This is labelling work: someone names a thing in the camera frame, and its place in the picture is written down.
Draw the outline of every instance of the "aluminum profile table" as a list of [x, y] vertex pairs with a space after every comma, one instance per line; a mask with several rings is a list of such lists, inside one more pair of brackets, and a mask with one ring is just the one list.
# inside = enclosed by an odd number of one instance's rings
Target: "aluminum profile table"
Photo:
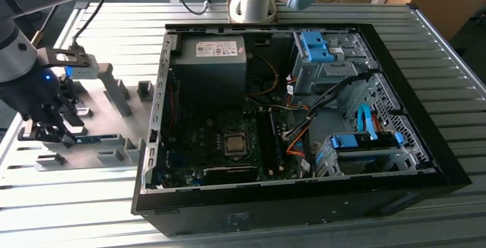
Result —
[[[55, 47], [66, 47], [94, 6], [73, 11]], [[154, 79], [166, 23], [225, 18], [224, 4], [194, 17], [178, 5], [108, 3], [78, 43], [134, 85]], [[384, 218], [166, 238], [129, 213], [136, 168], [37, 172], [45, 149], [15, 141], [17, 116], [0, 148], [1, 247], [486, 247], [486, 90], [421, 13], [407, 6], [325, 4], [301, 13], [278, 7], [278, 21], [373, 24], [472, 184]]]

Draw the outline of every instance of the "blue plastic latch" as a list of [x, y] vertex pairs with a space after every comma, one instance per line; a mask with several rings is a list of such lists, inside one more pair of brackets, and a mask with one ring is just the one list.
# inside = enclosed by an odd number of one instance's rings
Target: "blue plastic latch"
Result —
[[320, 32], [301, 32], [301, 45], [308, 53], [309, 62], [332, 62], [333, 55], [328, 52], [326, 41], [321, 37]]
[[403, 138], [401, 133], [395, 133], [395, 139], [396, 139], [397, 144], [400, 146], [403, 146], [403, 144], [404, 144], [404, 138]]
[[69, 67], [69, 66], [65, 66], [65, 67], [63, 67], [63, 70], [65, 70], [65, 75], [66, 75], [67, 77], [70, 77], [70, 75], [73, 74], [73, 68], [71, 68], [71, 67]]
[[321, 157], [324, 157], [324, 152], [320, 152], [318, 155], [317, 155], [317, 159], [316, 159], [316, 163], [318, 163]]
[[367, 104], [359, 105], [359, 108], [357, 108], [357, 131], [364, 131], [363, 114], [364, 114], [364, 122], [365, 122], [365, 132], [369, 133], [371, 140], [376, 140], [377, 135], [376, 135], [376, 132], [373, 131], [373, 126], [372, 126], [371, 108]]
[[338, 147], [338, 142], [336, 140], [334, 137], [330, 137], [330, 144], [332, 144], [332, 148], [337, 148]]
[[338, 141], [338, 147], [357, 147], [357, 141], [352, 134], [336, 135], [334, 138]]

